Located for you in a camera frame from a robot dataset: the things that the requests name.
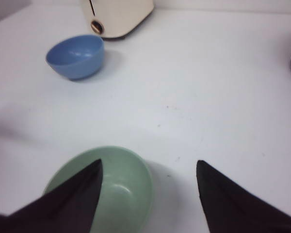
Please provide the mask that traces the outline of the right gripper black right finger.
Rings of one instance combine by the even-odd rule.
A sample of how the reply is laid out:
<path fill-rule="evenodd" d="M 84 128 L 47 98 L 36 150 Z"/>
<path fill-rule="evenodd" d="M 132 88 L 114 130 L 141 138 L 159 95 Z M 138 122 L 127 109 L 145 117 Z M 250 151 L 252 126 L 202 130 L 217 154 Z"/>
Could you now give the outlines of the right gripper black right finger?
<path fill-rule="evenodd" d="M 203 160 L 199 198 L 211 233 L 291 233 L 291 216 L 252 195 Z"/>

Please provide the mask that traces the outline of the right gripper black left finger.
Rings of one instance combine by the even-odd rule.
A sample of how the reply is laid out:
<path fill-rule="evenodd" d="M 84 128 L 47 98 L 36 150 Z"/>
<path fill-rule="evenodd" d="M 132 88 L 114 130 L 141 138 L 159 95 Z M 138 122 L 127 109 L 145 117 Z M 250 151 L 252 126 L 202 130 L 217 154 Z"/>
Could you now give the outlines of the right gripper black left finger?
<path fill-rule="evenodd" d="M 5 216 L 0 233 L 88 233 L 103 180 L 100 159 L 39 199 Z"/>

